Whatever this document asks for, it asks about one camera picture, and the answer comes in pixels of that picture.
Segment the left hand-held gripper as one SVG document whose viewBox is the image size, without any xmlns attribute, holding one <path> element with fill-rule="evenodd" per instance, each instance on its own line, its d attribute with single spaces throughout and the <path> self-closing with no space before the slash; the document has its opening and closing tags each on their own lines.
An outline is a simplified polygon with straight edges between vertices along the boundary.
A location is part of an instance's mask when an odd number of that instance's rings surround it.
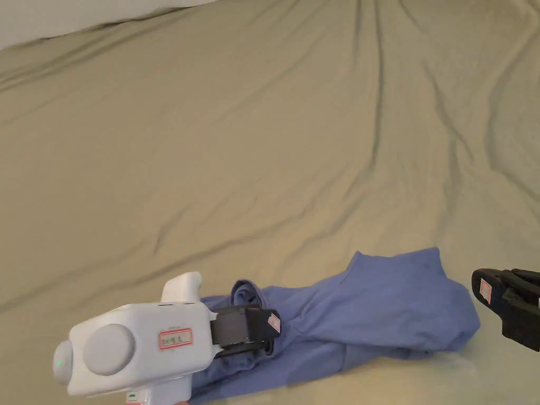
<svg viewBox="0 0 540 405">
<path fill-rule="evenodd" d="M 276 310 L 212 311 L 201 301 L 201 283 L 199 272 L 176 276 L 158 302 L 129 303 L 73 326 L 54 351 L 55 380 L 71 396 L 147 389 L 165 404 L 174 389 L 189 398 L 191 376 L 219 357 L 272 352 L 282 334 Z"/>
</svg>

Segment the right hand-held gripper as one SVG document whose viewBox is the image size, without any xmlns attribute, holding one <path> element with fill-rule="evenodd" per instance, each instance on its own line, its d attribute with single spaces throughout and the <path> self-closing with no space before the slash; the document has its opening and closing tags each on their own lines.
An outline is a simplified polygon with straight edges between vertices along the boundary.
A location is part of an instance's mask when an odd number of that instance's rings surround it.
<svg viewBox="0 0 540 405">
<path fill-rule="evenodd" d="M 506 270 L 506 282 L 502 274 L 497 269 L 475 270 L 471 275 L 473 294 L 492 312 L 502 314 L 504 337 L 538 352 L 539 308 L 523 300 L 515 290 L 539 292 L 539 272 Z"/>
</svg>

